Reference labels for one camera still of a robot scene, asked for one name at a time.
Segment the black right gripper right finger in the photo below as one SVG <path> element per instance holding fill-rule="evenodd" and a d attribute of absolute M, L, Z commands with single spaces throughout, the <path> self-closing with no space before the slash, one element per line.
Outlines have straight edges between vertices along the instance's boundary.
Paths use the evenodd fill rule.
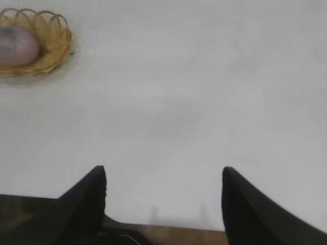
<path fill-rule="evenodd" d="M 228 166 L 222 172 L 221 206 L 229 244 L 326 244 L 326 233 L 282 208 Z"/>

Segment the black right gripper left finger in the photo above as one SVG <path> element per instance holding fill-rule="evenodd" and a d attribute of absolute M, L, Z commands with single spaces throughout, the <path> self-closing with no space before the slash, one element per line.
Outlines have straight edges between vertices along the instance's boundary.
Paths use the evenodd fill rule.
<path fill-rule="evenodd" d="M 94 240 L 103 218 L 105 198 L 105 170 L 96 166 L 21 225 L 15 233 L 15 244 L 77 244 Z"/>

